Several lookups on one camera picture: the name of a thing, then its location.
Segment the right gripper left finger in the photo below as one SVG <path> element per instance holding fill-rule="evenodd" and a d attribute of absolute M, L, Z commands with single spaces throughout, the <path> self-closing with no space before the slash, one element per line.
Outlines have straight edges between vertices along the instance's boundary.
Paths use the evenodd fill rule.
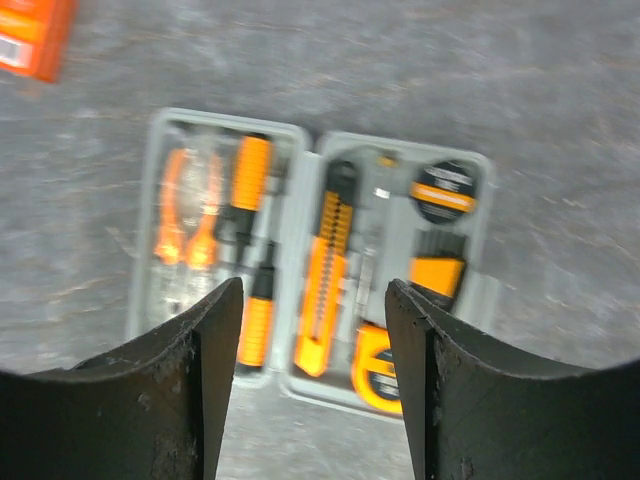
<path fill-rule="evenodd" d="M 5 479 L 212 479 L 243 284 L 70 369 L 1 375 Z"/>

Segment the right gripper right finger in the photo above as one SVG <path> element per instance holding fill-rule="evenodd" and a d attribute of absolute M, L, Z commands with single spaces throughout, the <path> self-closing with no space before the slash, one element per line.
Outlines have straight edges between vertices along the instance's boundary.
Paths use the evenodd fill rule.
<path fill-rule="evenodd" d="M 418 479 L 635 479 L 639 364 L 589 369 L 507 344 L 388 285 L 385 313 Z"/>

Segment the orange tape measure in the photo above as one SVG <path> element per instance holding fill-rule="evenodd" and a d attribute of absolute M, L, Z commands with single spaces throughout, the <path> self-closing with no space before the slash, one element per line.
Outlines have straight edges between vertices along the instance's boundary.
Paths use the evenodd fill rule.
<path fill-rule="evenodd" d="M 390 339 L 386 329 L 362 323 L 356 335 L 351 368 L 355 392 L 370 407 L 401 415 L 402 405 Z"/>

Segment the orange handled large screwdriver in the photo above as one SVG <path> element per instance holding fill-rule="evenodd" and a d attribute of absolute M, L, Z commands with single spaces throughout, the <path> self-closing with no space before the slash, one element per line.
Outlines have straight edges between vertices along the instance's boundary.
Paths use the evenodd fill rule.
<path fill-rule="evenodd" d="M 268 240 L 251 277 L 236 359 L 236 370 L 243 376 L 261 372 L 268 359 L 275 312 L 276 251 L 277 243 Z"/>

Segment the orange utility knife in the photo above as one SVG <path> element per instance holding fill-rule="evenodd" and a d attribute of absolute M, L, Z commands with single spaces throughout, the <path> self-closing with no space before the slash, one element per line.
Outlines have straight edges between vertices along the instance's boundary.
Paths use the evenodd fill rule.
<path fill-rule="evenodd" d="M 352 162 L 336 158 L 328 163 L 294 352 L 295 365 L 311 377 L 322 376 L 328 367 L 358 186 Z"/>

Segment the orange pliers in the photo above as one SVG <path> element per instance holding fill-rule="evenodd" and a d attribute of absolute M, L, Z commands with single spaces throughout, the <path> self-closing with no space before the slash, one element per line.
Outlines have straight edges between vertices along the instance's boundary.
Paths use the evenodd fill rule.
<path fill-rule="evenodd" d="M 224 200 L 224 166 L 211 149 L 170 152 L 159 195 L 154 256 L 158 314 L 169 319 L 193 306 L 214 284 Z"/>

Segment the grey plastic tool case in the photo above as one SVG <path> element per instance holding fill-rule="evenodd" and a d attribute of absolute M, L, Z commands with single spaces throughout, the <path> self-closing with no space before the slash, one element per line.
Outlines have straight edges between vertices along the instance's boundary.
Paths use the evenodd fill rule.
<path fill-rule="evenodd" d="M 384 297 L 420 285 L 475 324 L 495 173 L 476 152 L 165 108 L 148 137 L 127 334 L 244 284 L 237 380 L 340 410 L 402 412 Z"/>

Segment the orange handled small screwdriver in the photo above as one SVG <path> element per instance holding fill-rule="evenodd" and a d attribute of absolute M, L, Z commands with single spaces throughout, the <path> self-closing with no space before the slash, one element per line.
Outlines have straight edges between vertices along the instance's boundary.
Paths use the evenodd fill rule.
<path fill-rule="evenodd" d="M 245 250 L 252 240 L 254 221 L 261 207 L 272 153 L 273 143 L 266 134 L 250 133 L 239 141 L 228 204 L 230 219 L 234 223 L 234 272 L 241 268 Z"/>

